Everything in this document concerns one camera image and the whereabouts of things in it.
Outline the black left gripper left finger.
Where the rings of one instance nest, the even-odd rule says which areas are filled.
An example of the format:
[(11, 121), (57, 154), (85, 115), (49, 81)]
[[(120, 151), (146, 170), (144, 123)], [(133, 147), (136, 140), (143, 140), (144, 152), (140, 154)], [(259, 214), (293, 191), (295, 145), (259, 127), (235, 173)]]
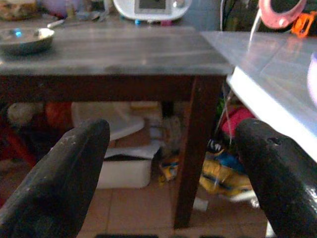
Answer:
[(1, 237), (76, 237), (97, 187), (109, 135), (104, 119), (66, 132), (2, 206)]

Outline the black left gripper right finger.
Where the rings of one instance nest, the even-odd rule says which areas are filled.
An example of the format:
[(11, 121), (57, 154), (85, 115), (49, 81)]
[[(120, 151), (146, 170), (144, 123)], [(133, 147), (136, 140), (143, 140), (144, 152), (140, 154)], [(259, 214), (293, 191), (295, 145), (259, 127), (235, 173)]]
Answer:
[(278, 238), (317, 236), (317, 164), (292, 138), (258, 119), (235, 142), (260, 207)]

